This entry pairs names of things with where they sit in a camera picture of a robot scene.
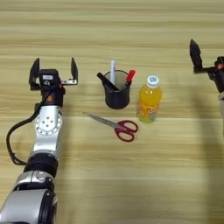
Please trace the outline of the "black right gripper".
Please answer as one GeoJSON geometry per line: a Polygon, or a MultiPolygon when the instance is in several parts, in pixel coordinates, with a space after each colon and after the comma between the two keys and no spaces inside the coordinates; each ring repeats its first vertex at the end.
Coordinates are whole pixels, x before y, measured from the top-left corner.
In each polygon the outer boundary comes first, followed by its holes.
{"type": "Polygon", "coordinates": [[[196,74],[208,74],[209,79],[212,80],[219,93],[224,91],[224,56],[218,57],[214,62],[214,66],[203,67],[202,59],[200,57],[200,47],[191,39],[190,45],[190,57],[193,63],[193,71],[196,74]]]}

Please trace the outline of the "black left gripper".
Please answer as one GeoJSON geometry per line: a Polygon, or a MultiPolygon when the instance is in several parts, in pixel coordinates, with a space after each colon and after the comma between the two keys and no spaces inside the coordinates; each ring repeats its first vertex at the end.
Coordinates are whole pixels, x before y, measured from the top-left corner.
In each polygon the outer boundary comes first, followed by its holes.
{"type": "Polygon", "coordinates": [[[65,86],[78,84],[78,67],[74,58],[71,59],[71,74],[73,79],[69,80],[42,80],[39,84],[36,79],[39,74],[39,59],[35,59],[30,71],[29,84],[31,91],[40,91],[42,95],[41,106],[63,106],[63,97],[66,93],[65,86]]]}

